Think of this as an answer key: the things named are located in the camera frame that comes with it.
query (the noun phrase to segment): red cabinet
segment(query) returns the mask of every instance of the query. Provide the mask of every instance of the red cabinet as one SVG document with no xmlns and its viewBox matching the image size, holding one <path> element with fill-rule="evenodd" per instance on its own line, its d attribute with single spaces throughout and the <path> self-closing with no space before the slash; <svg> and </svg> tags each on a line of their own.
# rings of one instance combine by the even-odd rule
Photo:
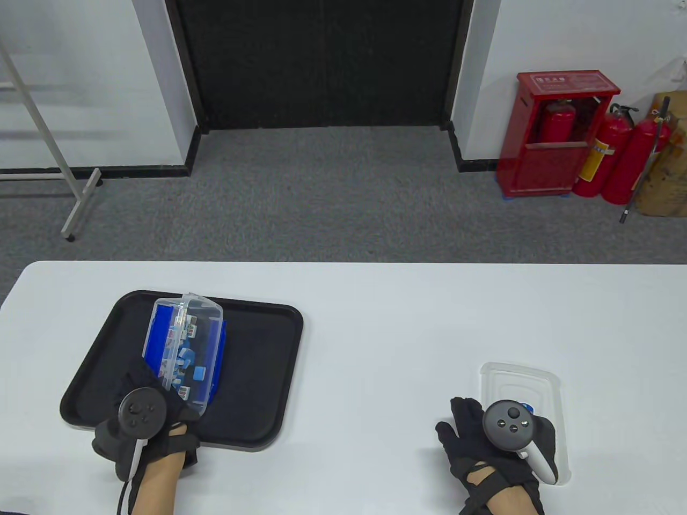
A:
<svg viewBox="0 0 687 515">
<path fill-rule="evenodd" d="M 496 177 L 506 197 L 569 193 L 620 89 L 599 70 L 519 73 Z M 555 130 L 552 113 L 567 113 Z M 570 113 L 574 122 L 570 129 Z M 564 134 L 567 141 L 551 141 Z"/>
</svg>

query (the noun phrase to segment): vr controller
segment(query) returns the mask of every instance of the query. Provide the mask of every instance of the vr controller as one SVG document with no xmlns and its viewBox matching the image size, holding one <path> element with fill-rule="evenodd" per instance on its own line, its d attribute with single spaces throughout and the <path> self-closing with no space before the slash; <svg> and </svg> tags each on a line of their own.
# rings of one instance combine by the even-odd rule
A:
<svg viewBox="0 0 687 515">
<path fill-rule="evenodd" d="M 540 481 L 556 484 L 556 430 L 548 419 L 514 400 L 499 400 L 484 412 L 482 426 L 492 444 L 526 459 Z"/>
<path fill-rule="evenodd" d="M 167 418 L 167 402 L 154 388 L 138 388 L 124 397 L 116 420 L 107 420 L 95 428 L 93 449 L 116 462 L 120 481 L 131 481 L 141 461 L 143 447 L 160 432 Z M 133 451 L 129 439 L 135 440 Z"/>
</svg>

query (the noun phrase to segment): white metal stand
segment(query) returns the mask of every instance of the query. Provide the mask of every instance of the white metal stand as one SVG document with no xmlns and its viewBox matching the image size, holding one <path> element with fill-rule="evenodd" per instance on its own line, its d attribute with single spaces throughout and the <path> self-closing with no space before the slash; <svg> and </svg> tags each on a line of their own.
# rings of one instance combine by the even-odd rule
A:
<svg viewBox="0 0 687 515">
<path fill-rule="evenodd" d="M 86 186 L 83 188 L 83 190 L 80 189 L 79 182 L 76 180 L 74 174 L 71 172 L 71 168 L 69 167 L 69 165 L 67 165 L 65 157 L 62 155 L 60 148 L 57 146 L 57 142 L 55 141 L 55 138 L 53 138 L 50 129 L 48 129 L 47 125 L 45 124 L 43 116 L 41 116 L 41 113 L 38 111 L 38 107 L 36 107 L 36 103 L 34 102 L 34 99 L 31 97 L 29 89 L 26 87 L 26 84 L 24 84 L 24 81 L 21 79 L 19 71 L 14 66 L 10 54 L 7 51 L 7 48 L 5 48 L 5 45 L 3 44 L 1 38 L 0 60 L 2 60 L 2 63 L 4 64 L 4 67 L 7 70 L 11 80 L 11 82 L 0 82 L 0 90 L 10 89 L 16 91 L 19 94 L 19 96 L 21 97 L 21 101 L 24 103 L 27 111 L 29 111 L 29 114 L 31 115 L 31 118 L 34 120 L 34 123 L 36 124 L 36 127 L 38 128 L 38 131 L 41 134 L 41 137 L 43 138 L 43 141 L 45 141 L 45 144 L 49 148 L 50 153 L 57 162 L 58 168 L 60 168 L 59 172 L 44 174 L 3 174 L 0 172 L 0 181 L 44 181 L 49 179 L 60 179 L 66 181 L 69 185 L 69 188 L 71 189 L 71 192 L 74 193 L 74 196 L 76 197 L 76 204 L 74 205 L 74 208 L 71 210 L 71 213 L 69 213 L 67 221 L 62 227 L 62 231 L 60 232 L 60 234 L 63 238 L 66 238 L 68 242 L 73 242 L 74 235 L 72 234 L 72 230 L 74 229 L 74 225 L 78 222 L 79 217 L 82 215 L 86 201 L 93 194 L 95 187 L 100 186 L 102 184 L 102 180 L 100 179 L 100 169 L 95 168 L 93 170 L 93 173 L 91 174 L 91 177 L 86 182 Z"/>
</svg>

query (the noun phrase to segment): white wall corner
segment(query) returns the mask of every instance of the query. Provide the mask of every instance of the white wall corner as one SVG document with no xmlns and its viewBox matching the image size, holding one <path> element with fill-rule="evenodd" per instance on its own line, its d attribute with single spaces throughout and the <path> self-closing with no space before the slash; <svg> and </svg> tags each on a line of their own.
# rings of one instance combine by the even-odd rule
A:
<svg viewBox="0 0 687 515">
<path fill-rule="evenodd" d="M 462 151 L 468 144 L 500 7 L 501 0 L 475 0 L 473 5 L 451 116 Z"/>
<path fill-rule="evenodd" d="M 183 163 L 197 123 L 165 1 L 133 0 L 133 5 Z"/>
</svg>

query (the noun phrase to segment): yellow label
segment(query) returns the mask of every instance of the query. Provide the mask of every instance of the yellow label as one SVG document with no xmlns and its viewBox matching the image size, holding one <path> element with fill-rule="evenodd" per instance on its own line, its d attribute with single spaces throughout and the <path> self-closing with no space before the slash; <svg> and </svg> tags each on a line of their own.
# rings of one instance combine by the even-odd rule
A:
<svg viewBox="0 0 687 515">
<path fill-rule="evenodd" d="M 601 165 L 601 161 L 603 161 L 603 158 L 612 153 L 608 151 L 608 147 L 608 144 L 603 143 L 598 139 L 596 140 L 594 148 L 592 148 L 592 151 L 589 153 L 587 162 L 582 167 L 582 171 L 580 172 L 580 179 L 582 179 L 583 181 L 587 181 L 588 183 L 591 183 L 592 179 L 596 175 L 596 171 L 599 169 L 599 166 Z"/>
</svg>

